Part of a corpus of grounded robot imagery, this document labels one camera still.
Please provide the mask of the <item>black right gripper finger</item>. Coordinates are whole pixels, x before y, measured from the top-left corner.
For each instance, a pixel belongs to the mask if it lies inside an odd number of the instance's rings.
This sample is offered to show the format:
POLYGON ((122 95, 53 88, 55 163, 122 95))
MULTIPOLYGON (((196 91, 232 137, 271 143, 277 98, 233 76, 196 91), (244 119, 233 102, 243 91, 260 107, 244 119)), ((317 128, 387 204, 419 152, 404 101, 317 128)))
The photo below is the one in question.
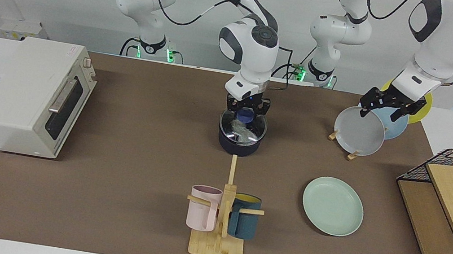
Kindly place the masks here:
POLYGON ((257 105, 256 115, 265 115, 269 108, 271 107, 270 99, 262 98, 257 105))
POLYGON ((237 112, 240 108, 240 101, 235 99, 235 97, 233 97, 232 95, 227 95, 226 107, 229 111, 237 112))

